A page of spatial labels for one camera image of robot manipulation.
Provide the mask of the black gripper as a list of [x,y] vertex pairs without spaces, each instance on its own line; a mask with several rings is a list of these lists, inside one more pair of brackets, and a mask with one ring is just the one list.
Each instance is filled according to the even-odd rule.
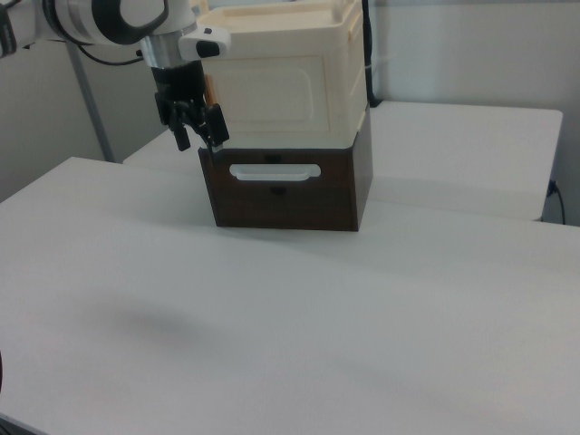
[[[206,79],[201,61],[179,67],[152,68],[157,87],[155,100],[161,123],[173,132],[179,151],[190,148],[186,126],[199,128],[199,135],[210,152],[219,152],[229,140],[229,132],[221,107],[207,106]],[[184,103],[188,117],[178,103]]]

